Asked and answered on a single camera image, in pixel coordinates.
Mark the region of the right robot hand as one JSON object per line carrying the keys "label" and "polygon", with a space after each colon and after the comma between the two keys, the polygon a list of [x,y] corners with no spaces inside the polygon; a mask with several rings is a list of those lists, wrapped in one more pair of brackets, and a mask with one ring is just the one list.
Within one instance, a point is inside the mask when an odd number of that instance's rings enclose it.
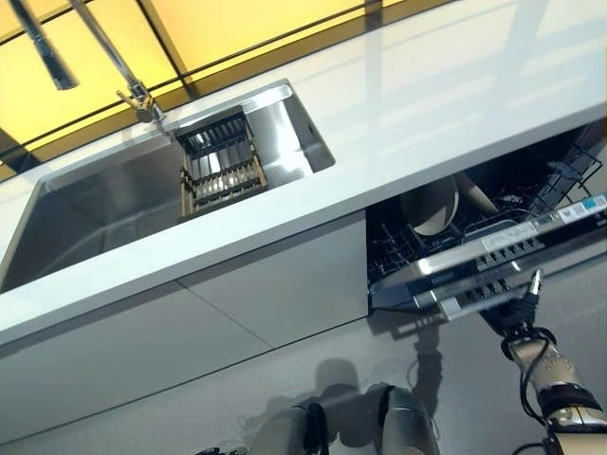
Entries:
{"label": "right robot hand", "polygon": [[529,330],[534,322],[543,285],[543,270],[534,271],[524,294],[480,312],[489,328],[501,337],[518,335]]}

